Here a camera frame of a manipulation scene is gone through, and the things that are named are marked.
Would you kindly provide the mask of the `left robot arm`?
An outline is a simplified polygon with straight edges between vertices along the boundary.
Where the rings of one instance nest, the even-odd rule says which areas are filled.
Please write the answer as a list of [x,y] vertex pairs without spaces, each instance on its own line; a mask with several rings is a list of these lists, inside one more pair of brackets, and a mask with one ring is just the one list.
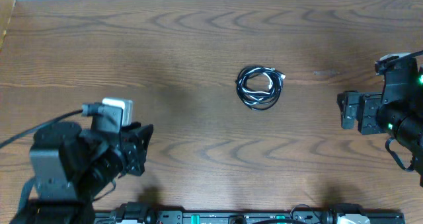
[[93,202],[119,176],[141,176],[153,125],[60,122],[38,130],[30,148],[34,177],[13,223],[94,223]]

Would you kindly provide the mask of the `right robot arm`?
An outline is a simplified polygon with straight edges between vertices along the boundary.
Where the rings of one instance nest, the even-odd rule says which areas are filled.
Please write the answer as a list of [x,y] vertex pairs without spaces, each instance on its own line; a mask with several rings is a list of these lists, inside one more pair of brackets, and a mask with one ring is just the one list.
[[341,127],[358,123],[362,135],[386,133],[385,148],[406,172],[422,175],[422,52],[388,54],[375,62],[384,77],[381,92],[344,91],[337,94]]

